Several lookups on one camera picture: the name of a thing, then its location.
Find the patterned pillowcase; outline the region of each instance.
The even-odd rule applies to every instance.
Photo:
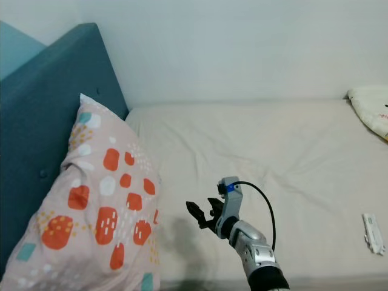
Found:
[[[69,152],[2,290],[155,290],[159,182],[130,127],[81,94]]]

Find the white bed sheet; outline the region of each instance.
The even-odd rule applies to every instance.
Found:
[[[209,213],[217,182],[239,176],[270,199],[276,257],[295,290],[366,290],[361,282],[388,289],[388,256],[369,251],[361,218],[375,213],[388,239],[388,143],[348,101],[163,105],[133,109],[126,121],[162,179],[162,286],[249,289],[227,240],[200,230],[185,205],[194,201]],[[241,219],[270,244],[265,201],[247,186],[243,194]]]

